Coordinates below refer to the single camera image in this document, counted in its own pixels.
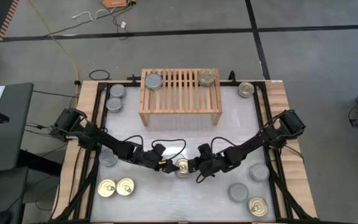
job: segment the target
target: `wooden crate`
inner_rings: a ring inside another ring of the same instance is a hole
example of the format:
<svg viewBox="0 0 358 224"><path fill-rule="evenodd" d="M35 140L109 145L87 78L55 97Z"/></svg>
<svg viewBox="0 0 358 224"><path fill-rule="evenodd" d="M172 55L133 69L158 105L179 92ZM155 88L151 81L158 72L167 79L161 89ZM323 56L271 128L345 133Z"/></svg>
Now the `wooden crate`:
<svg viewBox="0 0 358 224"><path fill-rule="evenodd" d="M211 114L214 125L222 115L222 97L219 85L219 71L213 86L201 87L198 84L197 69L143 69L140 83L139 115L144 126L149 124L150 114ZM157 91L145 87L145 77L149 73L162 76L162 87Z"/></svg>

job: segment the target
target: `can lid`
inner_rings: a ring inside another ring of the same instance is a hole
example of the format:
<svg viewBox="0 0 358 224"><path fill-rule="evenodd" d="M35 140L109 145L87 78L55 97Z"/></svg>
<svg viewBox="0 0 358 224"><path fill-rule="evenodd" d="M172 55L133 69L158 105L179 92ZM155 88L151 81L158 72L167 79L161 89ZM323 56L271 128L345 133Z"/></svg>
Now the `can lid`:
<svg viewBox="0 0 358 224"><path fill-rule="evenodd" d="M117 113L122 109L122 102L119 98L111 98L107 101L106 107L109 111Z"/></svg>
<svg viewBox="0 0 358 224"><path fill-rule="evenodd" d="M178 159L175 165L179 167L179 170L175 172L178 177L187 177L189 175L187 159Z"/></svg>
<svg viewBox="0 0 358 224"><path fill-rule="evenodd" d="M248 207L250 212L257 217L266 215L269 210L266 200L262 197L253 197L249 199Z"/></svg>
<svg viewBox="0 0 358 224"><path fill-rule="evenodd" d="M125 96L125 87L122 84L115 84L110 88L110 96L122 98Z"/></svg>
<svg viewBox="0 0 358 224"><path fill-rule="evenodd" d="M112 153L111 149L103 150L99 155L99 162L106 167L113 166L117 161L118 157Z"/></svg>
<svg viewBox="0 0 358 224"><path fill-rule="evenodd" d="M157 73L150 73L146 75L145 84L148 89L156 89L162 84L161 76Z"/></svg>
<svg viewBox="0 0 358 224"><path fill-rule="evenodd" d="M229 187L229 196L234 202L243 202L248 198L248 188L243 183L234 183Z"/></svg>
<svg viewBox="0 0 358 224"><path fill-rule="evenodd" d="M123 196L130 195L135 189L135 183L131 178L123 178L117 184L117 193Z"/></svg>
<svg viewBox="0 0 358 224"><path fill-rule="evenodd" d="M111 179L104 179L100 182L98 193L102 197L111 196L116 191L116 183Z"/></svg>
<svg viewBox="0 0 358 224"><path fill-rule="evenodd" d="M198 81L202 83L212 83L215 81L215 73L209 69L202 69L198 72Z"/></svg>
<svg viewBox="0 0 358 224"><path fill-rule="evenodd" d="M251 95L254 94L255 88L253 84L249 82L242 82L239 85L239 93L242 95Z"/></svg>
<svg viewBox="0 0 358 224"><path fill-rule="evenodd" d="M269 168L263 163L257 163L249 168L249 174L256 181L267 180L269 177Z"/></svg>

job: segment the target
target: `gray floor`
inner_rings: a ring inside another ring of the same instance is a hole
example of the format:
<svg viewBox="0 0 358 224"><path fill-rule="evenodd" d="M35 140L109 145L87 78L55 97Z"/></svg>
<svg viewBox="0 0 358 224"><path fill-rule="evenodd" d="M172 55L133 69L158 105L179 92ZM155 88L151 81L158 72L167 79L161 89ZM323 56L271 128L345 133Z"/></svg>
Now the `gray floor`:
<svg viewBox="0 0 358 224"><path fill-rule="evenodd" d="M96 1L34 1L52 30L88 19ZM258 27L331 26L358 24L358 1L252 0ZM130 32L178 29L248 28L244 1L148 0L119 17ZM111 18L63 34L115 32ZM20 1L7 36L46 34L29 7ZM272 79L283 80L290 106L307 129L300 137L311 192L323 220L358 223L358 128L347 112L358 95L358 30L272 32L260 35ZM252 34L201 34L60 41L73 55L82 80L94 69L108 70L115 80L139 75L142 68L214 67L222 77L235 70L239 78L263 79ZM74 71L51 40L0 43L0 84L33 82L36 90L72 95ZM34 93L29 122L51 124L69 98ZM23 148L43 154L62 145L54 139L25 134ZM51 154L61 161L64 150ZM44 174L32 172L29 183ZM35 199L56 185L50 179L26 194L24 223L45 220L50 212L35 208ZM40 207L52 206L52 190Z"/></svg>

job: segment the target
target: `orange box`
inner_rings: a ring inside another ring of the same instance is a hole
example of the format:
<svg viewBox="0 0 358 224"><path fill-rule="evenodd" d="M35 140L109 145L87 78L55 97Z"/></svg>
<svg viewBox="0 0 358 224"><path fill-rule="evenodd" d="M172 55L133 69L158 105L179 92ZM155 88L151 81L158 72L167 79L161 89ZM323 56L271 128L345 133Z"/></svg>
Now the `orange box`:
<svg viewBox="0 0 358 224"><path fill-rule="evenodd" d="M114 7L124 7L127 5L127 1L126 0L103 0L103 4L104 4L104 6L106 6L106 8L111 9Z"/></svg>

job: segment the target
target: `white cable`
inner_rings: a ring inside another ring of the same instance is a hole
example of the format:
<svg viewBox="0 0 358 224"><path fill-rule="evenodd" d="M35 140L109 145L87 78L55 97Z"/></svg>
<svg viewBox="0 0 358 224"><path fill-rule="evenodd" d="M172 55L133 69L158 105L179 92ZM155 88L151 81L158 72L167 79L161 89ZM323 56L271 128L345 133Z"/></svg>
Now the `white cable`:
<svg viewBox="0 0 358 224"><path fill-rule="evenodd" d="M82 16L83 14L88 13L89 18L92 20L92 22L94 22L94 21L96 21L96 20L98 19L98 12L106 11L106 12L109 12L110 14L112 14L112 12L113 12L115 9L116 9L116 8L113 8L110 12L107 11L107 10L105 10L105 9L99 9L99 10L97 10L96 13L94 14L94 19L92 19L92 15L91 15L91 13L90 13L89 11L82 12L82 13L76 15L76 16L72 16L71 18L72 18L72 19L76 19L77 17L80 17L80 16Z"/></svg>

